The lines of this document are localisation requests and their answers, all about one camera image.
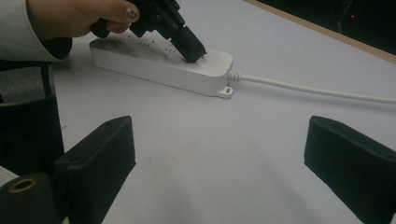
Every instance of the fingernail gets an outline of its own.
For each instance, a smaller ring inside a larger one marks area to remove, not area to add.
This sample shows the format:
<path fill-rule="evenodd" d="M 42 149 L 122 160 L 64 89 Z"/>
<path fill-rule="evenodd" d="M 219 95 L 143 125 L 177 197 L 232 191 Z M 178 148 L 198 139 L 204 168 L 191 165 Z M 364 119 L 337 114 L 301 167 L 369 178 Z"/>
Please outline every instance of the fingernail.
<path fill-rule="evenodd" d="M 128 10 L 126 10 L 126 15 L 132 21 L 136 20 L 136 18 L 137 18 L 137 13 L 130 8 L 128 8 Z"/>

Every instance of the white sleeve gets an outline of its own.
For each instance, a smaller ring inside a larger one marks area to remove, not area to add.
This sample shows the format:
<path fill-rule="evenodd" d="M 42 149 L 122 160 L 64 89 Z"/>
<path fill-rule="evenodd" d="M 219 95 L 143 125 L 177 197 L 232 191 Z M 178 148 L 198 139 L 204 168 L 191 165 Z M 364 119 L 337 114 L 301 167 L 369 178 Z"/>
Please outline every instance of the white sleeve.
<path fill-rule="evenodd" d="M 71 38 L 41 43 L 29 22 L 26 0 L 1 0 L 0 60 L 56 62 L 64 59 Z"/>

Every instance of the table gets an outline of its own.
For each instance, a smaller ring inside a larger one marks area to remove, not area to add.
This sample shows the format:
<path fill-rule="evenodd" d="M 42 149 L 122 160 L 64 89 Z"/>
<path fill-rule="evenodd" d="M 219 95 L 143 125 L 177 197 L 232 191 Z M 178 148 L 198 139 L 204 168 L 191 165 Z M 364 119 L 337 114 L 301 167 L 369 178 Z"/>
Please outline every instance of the table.
<path fill-rule="evenodd" d="M 231 53 L 243 74 L 396 97 L 394 63 L 241 0 L 178 2 L 205 47 Z M 245 82 L 230 84 L 231 99 L 207 97 L 94 66 L 94 39 L 75 39 L 53 67 L 66 150 L 133 119 L 137 165 L 104 223 L 360 223 L 304 165 L 308 121 L 336 119 L 396 148 L 395 105 Z"/>

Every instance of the hand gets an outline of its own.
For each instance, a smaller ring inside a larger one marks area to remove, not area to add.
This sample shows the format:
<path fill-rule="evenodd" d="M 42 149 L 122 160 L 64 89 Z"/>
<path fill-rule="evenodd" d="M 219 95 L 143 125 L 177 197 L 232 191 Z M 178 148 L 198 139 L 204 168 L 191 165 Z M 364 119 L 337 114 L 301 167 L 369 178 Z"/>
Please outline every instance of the hand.
<path fill-rule="evenodd" d="M 139 9 L 126 0 L 26 0 L 26 7 L 41 41 L 86 35 L 100 18 L 108 20 L 108 31 L 119 34 L 140 17 Z M 131 11 L 135 18 L 128 16 Z"/>

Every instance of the white power strip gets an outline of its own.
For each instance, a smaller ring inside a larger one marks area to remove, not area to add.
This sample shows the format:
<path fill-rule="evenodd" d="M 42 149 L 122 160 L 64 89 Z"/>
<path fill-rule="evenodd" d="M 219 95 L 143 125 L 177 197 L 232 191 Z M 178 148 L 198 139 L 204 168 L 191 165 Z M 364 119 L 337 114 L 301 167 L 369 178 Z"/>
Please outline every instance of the white power strip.
<path fill-rule="evenodd" d="M 90 43 L 93 63 L 108 70 L 207 96 L 231 98 L 228 75 L 233 56 L 209 50 L 196 63 L 186 63 L 167 40 L 132 33 L 110 35 Z"/>

